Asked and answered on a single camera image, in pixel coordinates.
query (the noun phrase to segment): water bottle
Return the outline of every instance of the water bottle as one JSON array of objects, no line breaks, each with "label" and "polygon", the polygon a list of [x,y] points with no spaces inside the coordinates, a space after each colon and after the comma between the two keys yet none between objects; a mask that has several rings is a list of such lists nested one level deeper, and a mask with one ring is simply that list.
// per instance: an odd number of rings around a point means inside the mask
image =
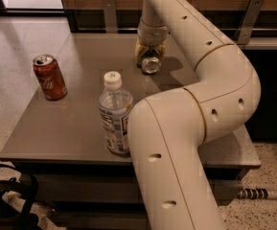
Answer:
[{"label": "water bottle", "polygon": [[106,145],[113,153],[127,155],[127,120],[132,109],[132,96],[122,87],[121,75],[115,71],[104,75],[104,87],[99,108]]}]

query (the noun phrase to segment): white bottle cap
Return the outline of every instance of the white bottle cap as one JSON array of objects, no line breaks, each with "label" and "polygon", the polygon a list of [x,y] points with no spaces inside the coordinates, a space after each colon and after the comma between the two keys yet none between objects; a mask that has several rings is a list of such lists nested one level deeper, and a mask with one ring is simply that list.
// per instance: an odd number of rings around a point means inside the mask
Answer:
[{"label": "white bottle cap", "polygon": [[122,86],[121,75],[118,72],[107,72],[104,75],[104,86],[108,90],[117,90]]}]

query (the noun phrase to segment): speckled floor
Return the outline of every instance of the speckled floor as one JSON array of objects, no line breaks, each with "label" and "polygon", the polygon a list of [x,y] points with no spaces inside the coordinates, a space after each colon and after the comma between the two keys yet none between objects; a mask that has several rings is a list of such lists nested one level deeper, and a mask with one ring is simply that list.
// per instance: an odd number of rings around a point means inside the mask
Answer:
[{"label": "speckled floor", "polygon": [[[0,17],[0,150],[25,110],[38,82],[32,59],[48,52],[57,55],[70,34],[67,19]],[[250,171],[243,185],[277,190],[277,143],[255,143],[262,166]],[[11,176],[0,172],[0,178]],[[20,199],[10,198],[14,206]],[[219,207],[230,230],[277,230],[277,200],[238,200]],[[57,228],[45,216],[50,209],[35,205],[42,229]]]}]

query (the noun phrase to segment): bottle label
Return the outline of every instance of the bottle label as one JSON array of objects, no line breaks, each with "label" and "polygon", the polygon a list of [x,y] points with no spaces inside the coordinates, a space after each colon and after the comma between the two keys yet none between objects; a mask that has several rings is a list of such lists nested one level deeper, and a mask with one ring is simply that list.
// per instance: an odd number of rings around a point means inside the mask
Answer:
[{"label": "bottle label", "polygon": [[115,153],[126,154],[129,152],[127,122],[131,108],[131,103],[113,111],[100,106],[106,144]]}]

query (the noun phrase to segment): red soda can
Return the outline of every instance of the red soda can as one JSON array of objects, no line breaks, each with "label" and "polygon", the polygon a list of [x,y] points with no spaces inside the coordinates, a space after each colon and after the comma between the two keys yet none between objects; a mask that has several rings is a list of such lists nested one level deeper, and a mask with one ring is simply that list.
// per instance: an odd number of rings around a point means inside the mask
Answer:
[{"label": "red soda can", "polygon": [[33,59],[34,72],[41,85],[44,97],[55,101],[67,94],[58,62],[51,55],[41,55]]}]

